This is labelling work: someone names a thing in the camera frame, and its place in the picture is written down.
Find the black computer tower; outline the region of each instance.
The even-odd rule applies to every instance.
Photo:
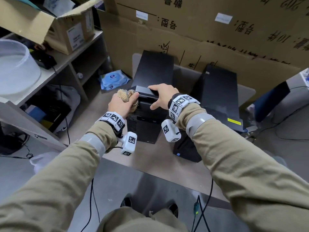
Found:
[[[208,64],[190,95],[214,118],[238,133],[243,132],[243,122],[239,119],[236,73]],[[175,143],[173,154],[193,162],[201,161],[185,131],[181,132],[181,139]]]
[[[155,144],[161,131],[161,123],[168,116],[162,108],[150,110],[150,105],[159,98],[149,85],[172,84],[174,58],[167,54],[143,51],[132,83],[132,89],[139,92],[136,111],[127,118],[128,131],[137,134],[137,140]]]

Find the wristband with qr markers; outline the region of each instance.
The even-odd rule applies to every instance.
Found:
[[[170,100],[168,115],[174,122],[177,122],[180,112],[184,107],[186,107],[190,103],[197,103],[200,104],[195,98],[187,95],[187,94],[180,94],[178,96],[173,96]]]
[[[116,136],[122,133],[125,127],[125,120],[117,112],[107,112],[98,121],[104,121],[108,123],[114,130]]]

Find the yellow sticker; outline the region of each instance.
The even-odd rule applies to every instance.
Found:
[[[236,120],[232,120],[232,119],[230,119],[230,118],[227,118],[227,121],[232,122],[232,123],[234,123],[234,124],[241,125],[241,122],[236,121]]]

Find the gray tape band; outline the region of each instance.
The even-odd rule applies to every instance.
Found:
[[[88,142],[89,144],[91,144],[97,150],[100,158],[103,156],[103,154],[106,151],[105,146],[102,143],[101,139],[98,138],[98,136],[93,133],[85,134],[84,136],[82,136],[82,138],[79,141],[84,141],[84,142]]]
[[[205,121],[210,119],[214,119],[214,117],[206,112],[196,114],[193,116],[187,124],[186,133],[192,139],[193,135],[195,134],[196,130],[203,124]]]

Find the person's left hand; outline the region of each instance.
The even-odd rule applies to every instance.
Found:
[[[121,115],[124,119],[127,117],[131,106],[135,103],[135,101],[138,99],[139,93],[135,92],[129,99],[128,102],[122,101],[120,97],[117,96],[117,94],[114,94],[110,103],[108,104],[107,111],[109,112],[117,112],[119,115]]]

